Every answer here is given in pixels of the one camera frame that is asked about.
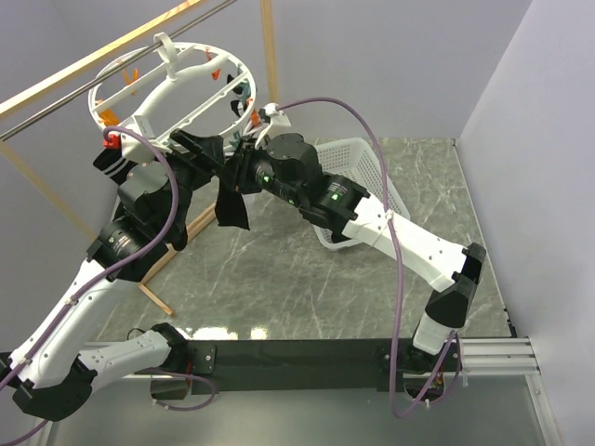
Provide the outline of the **white round clip hanger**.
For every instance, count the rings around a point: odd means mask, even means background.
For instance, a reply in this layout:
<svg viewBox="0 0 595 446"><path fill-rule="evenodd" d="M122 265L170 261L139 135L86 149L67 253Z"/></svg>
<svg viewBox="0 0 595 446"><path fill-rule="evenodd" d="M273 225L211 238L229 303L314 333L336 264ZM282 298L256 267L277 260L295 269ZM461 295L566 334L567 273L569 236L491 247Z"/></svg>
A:
<svg viewBox="0 0 595 446"><path fill-rule="evenodd" d="M252 72L231 52L209 45L176 42L157 33L153 53L157 65L125 78L125 85L111 86L106 94L94 86L87 106L99 129L119 125L133 114L146 117L155 138L166 147L177 128L220 135L225 143L242 132L255 109L257 85Z"/></svg>

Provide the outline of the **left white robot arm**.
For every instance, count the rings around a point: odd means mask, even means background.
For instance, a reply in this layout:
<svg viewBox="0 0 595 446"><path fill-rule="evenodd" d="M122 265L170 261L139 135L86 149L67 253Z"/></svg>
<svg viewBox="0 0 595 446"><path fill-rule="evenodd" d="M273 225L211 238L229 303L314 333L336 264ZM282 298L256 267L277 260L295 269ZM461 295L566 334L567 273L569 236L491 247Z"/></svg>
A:
<svg viewBox="0 0 595 446"><path fill-rule="evenodd" d="M13 388L12 399L23 413L45 421L72 415L93 393L129 374L194 378L189 342L168 323L107 348L83 349L96 325L170 248L186 247L186 215L201 185L181 156L163 153L130 129L106 127L106 149L123 148L125 136L150 155L121 177L119 212L89 246L72 284L41 325L1 356L1 386Z"/></svg>

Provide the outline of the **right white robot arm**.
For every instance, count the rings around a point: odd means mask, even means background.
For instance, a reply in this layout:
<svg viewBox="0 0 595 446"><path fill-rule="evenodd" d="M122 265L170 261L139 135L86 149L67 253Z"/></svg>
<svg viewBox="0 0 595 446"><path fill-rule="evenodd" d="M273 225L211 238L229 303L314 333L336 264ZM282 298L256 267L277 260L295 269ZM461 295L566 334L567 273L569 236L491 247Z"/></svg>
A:
<svg viewBox="0 0 595 446"><path fill-rule="evenodd" d="M224 151L218 222L247 228L244 197L266 191L294 206L313 226L391 257L398 269L412 270L432 293L408 360L427 371L440 360L446 339L467 322L486 251L477 243L463 246L423 229L391 208L388 189L375 194L324 168L321 153L298 134L283 134L262 145L241 138Z"/></svg>

